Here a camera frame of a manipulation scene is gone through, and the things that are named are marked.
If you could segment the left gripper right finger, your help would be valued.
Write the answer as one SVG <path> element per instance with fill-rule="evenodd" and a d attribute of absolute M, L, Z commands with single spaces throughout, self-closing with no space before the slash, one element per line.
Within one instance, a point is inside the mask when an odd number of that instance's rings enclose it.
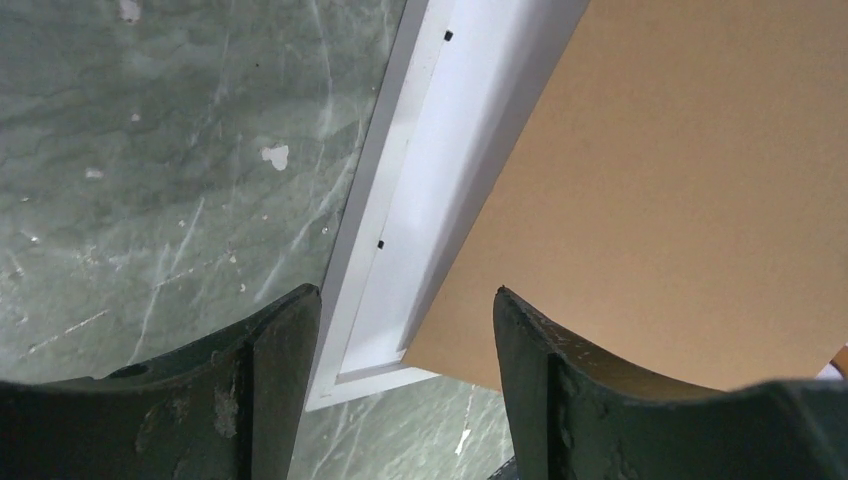
<path fill-rule="evenodd" d="M 514 455 L 499 479 L 843 479 L 847 385 L 730 392 L 631 363 L 508 288 L 493 327 Z"/>

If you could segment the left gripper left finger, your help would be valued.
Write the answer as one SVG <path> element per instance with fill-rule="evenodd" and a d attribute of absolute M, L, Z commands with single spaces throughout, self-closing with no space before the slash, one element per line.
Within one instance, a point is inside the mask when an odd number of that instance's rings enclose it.
<path fill-rule="evenodd" d="M 305 408 L 321 299 L 255 314 L 95 379 L 1 385 L 5 479 L 283 479 Z"/>

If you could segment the brown backing board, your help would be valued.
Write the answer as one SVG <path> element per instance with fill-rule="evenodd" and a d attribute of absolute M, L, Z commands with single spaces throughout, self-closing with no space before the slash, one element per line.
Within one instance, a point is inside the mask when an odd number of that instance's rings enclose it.
<path fill-rule="evenodd" d="M 408 347 L 487 388 L 507 287 L 649 370 L 811 378 L 847 340 L 847 5 L 593 1 Z"/>

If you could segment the white picture frame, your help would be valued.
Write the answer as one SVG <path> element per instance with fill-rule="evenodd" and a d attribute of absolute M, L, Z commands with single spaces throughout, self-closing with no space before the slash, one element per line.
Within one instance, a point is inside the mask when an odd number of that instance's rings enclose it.
<path fill-rule="evenodd" d="M 403 356 L 585 9 L 406 4 L 321 290 L 307 410 L 429 378 Z"/>

